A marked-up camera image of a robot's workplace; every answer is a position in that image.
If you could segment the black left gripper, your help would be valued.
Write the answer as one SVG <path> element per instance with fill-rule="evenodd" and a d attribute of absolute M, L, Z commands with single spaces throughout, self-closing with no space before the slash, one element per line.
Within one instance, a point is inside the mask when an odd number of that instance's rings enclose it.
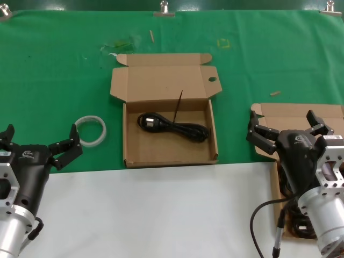
<path fill-rule="evenodd" d="M 9 124 L 1 132 L 1 150 L 10 156 L 1 156 L 1 163 L 9 163 L 19 183 L 14 205 L 36 215 L 51 167 L 61 170 L 79 156 L 83 150 L 76 125 L 72 124 L 69 138 L 45 145 L 18 145 L 12 143 L 15 128 Z"/>

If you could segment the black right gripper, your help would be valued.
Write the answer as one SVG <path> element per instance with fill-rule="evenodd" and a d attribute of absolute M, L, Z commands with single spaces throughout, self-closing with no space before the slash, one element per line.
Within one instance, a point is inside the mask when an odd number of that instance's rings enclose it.
<path fill-rule="evenodd" d="M 306 115 L 307 130 L 278 130 L 259 124 L 255 111 L 250 112 L 246 140 L 265 153 L 277 151 L 292 192 L 298 198 L 319 196 L 320 184 L 316 178 L 319 151 L 316 136 L 333 135 L 334 130 L 324 120 L 309 110 Z"/>

